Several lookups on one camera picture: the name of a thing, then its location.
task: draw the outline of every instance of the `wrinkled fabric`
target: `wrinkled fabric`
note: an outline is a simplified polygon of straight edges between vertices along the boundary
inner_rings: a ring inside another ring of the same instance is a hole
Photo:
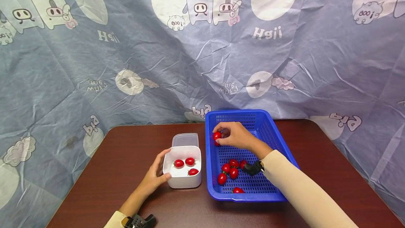
[[[112,127],[257,108],[404,221],[403,1],[0,0],[2,227],[46,226]]]

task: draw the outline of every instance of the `white sleeve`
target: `white sleeve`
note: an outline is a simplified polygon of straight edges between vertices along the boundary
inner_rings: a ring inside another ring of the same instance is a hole
[[[116,211],[104,226],[104,228],[123,228],[121,221],[126,217],[123,213]]]
[[[357,225],[311,178],[274,150],[262,159],[264,175],[312,228],[354,228]]]

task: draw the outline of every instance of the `hand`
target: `hand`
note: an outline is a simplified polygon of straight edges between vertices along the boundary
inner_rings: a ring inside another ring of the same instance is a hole
[[[251,142],[256,139],[240,122],[220,122],[212,132],[217,131],[222,132],[222,138],[217,139],[217,143],[239,149],[251,150]]]
[[[163,174],[162,171],[163,160],[166,153],[169,151],[170,149],[166,149],[156,156],[152,166],[149,168],[142,182],[136,189],[144,193],[146,198],[150,196],[160,185],[167,182],[172,177],[170,173]]]
[[[220,122],[212,132],[217,131],[222,135],[222,138],[216,140],[217,143],[249,150],[258,159],[264,159],[272,151],[270,146],[254,137],[240,122]]]

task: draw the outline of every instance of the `cherry tomato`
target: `cherry tomato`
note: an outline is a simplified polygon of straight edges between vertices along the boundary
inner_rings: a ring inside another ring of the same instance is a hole
[[[235,180],[237,177],[238,177],[238,170],[235,168],[235,167],[232,167],[231,169],[230,169],[230,171],[229,171],[229,177],[232,179],[232,180]]]
[[[195,169],[195,168],[192,168],[192,169],[190,169],[190,170],[188,171],[188,175],[189,175],[189,176],[191,176],[191,175],[196,175],[196,174],[198,174],[198,170]]]
[[[174,165],[176,168],[182,168],[184,166],[184,162],[181,159],[177,159]]]
[[[239,167],[239,162],[236,159],[231,159],[229,161],[229,164],[230,164],[231,167],[235,167],[235,168]]]
[[[226,173],[229,173],[230,164],[225,163],[225,164],[222,166],[221,170],[224,171],[224,172],[226,172]]]
[[[214,143],[216,146],[221,146],[219,143],[217,143],[218,138],[222,138],[221,132],[217,131],[212,135],[212,138],[214,139]]]
[[[240,162],[240,168],[243,170],[243,167],[246,165],[246,163],[247,163],[247,161],[245,161],[245,159],[243,159],[241,162]]]
[[[232,193],[245,193],[242,188],[238,188],[237,186],[233,189]]]
[[[193,158],[186,159],[186,165],[194,166],[195,165],[195,159],[193,159]]]
[[[222,138],[221,132],[217,131],[212,135],[212,138],[215,140],[217,140],[218,138]]]
[[[218,184],[219,185],[224,185],[225,183],[226,183],[226,174],[224,173],[224,172],[221,172],[219,175],[218,175]]]

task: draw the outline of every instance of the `dark brown tabletop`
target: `dark brown tabletop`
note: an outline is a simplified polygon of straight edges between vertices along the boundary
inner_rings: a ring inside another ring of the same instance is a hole
[[[277,121],[300,169],[317,182],[361,227],[403,227],[319,127],[308,120]],[[205,161],[204,124],[121,126],[110,130],[52,218],[48,228],[103,227],[143,179],[173,136],[198,133]],[[205,169],[198,188],[161,186],[139,215],[157,217],[157,228],[308,227],[288,202],[219,202],[207,191]]]

